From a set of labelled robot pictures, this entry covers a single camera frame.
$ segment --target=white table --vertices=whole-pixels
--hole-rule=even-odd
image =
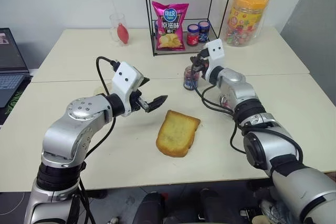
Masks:
[[[309,74],[247,77],[268,112],[291,133],[304,151],[304,163],[321,171],[336,170],[336,109]],[[0,191],[30,191],[40,164],[44,134],[60,118],[68,103],[93,95],[99,81],[32,83],[0,130]],[[208,86],[200,82],[200,89]],[[231,149],[233,122],[204,107],[182,79],[151,80],[141,88],[143,97],[169,97],[161,108],[118,117],[108,139],[87,159],[82,172],[87,189],[261,178],[243,154]],[[218,99],[212,90],[209,98]],[[189,153],[183,158],[163,155],[155,146],[167,110],[201,119]],[[91,147],[107,132],[106,125]],[[242,136],[234,140],[243,148]]]
[[[99,80],[98,56],[127,61],[151,79],[180,78],[191,65],[191,54],[153,57],[148,29],[130,29],[129,45],[116,45],[108,29],[67,29],[41,65],[32,82]],[[224,66],[245,75],[309,73],[274,28],[264,28],[248,47],[224,46]],[[113,73],[101,64],[105,79]]]

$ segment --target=laptop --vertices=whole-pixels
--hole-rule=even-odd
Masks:
[[[10,29],[0,28],[0,108],[6,106],[27,77],[29,77],[28,68]]]

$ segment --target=black metal wire rack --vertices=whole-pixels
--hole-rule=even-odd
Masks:
[[[197,18],[197,19],[187,19],[186,18],[183,21],[184,26],[186,27],[189,24],[197,24],[201,20],[206,20],[210,23],[208,41],[219,38],[219,36],[221,34],[221,30],[222,30],[222,26],[223,26],[224,17],[225,17],[228,2],[229,2],[229,0],[226,0],[225,8],[223,10],[222,21],[220,23],[220,28],[219,28],[218,32],[215,31],[215,29],[213,28],[212,23],[209,19],[213,0],[210,0],[207,17],[200,17],[200,18]],[[203,49],[203,46],[204,46],[203,43],[198,43],[197,46],[189,46],[187,43],[185,43],[184,44],[184,46],[185,46],[184,51],[157,50],[156,49],[156,42],[157,41],[156,41],[156,38],[155,38],[155,31],[154,31],[154,22],[156,21],[156,19],[154,19],[153,16],[152,16],[151,0],[146,0],[146,8],[147,8],[149,32],[150,32],[150,37],[151,37],[151,42],[152,42],[153,56],[156,56],[156,55],[171,55],[171,54],[191,54],[191,53],[200,52]],[[187,32],[183,31],[183,41],[186,41],[186,36],[187,36]]]

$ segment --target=laptop keyboard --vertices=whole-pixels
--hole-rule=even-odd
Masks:
[[[1,89],[14,89],[17,84],[23,79],[22,74],[13,76],[0,76],[0,90]]]

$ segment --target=bread crust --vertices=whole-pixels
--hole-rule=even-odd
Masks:
[[[178,116],[178,117],[182,117],[184,120],[188,120],[189,122],[192,121],[193,122],[193,127],[191,127],[190,129],[188,129],[186,127],[186,130],[190,131],[190,137],[187,140],[186,144],[183,147],[180,148],[176,148],[176,146],[167,146],[166,144],[163,143],[163,132],[166,130],[166,124],[168,122],[169,119]],[[198,118],[194,118],[192,116],[188,116],[188,115],[184,115],[182,113],[178,113],[176,111],[172,111],[172,110],[168,110],[165,120],[163,122],[163,124],[161,125],[161,128],[159,130],[159,133],[157,135],[157,139],[156,139],[156,146],[159,149],[160,152],[162,152],[163,154],[170,156],[170,157],[184,157],[187,153],[188,150],[191,148],[191,146],[193,145],[194,139],[195,139],[195,131],[197,130],[199,124],[200,124],[200,119]]]

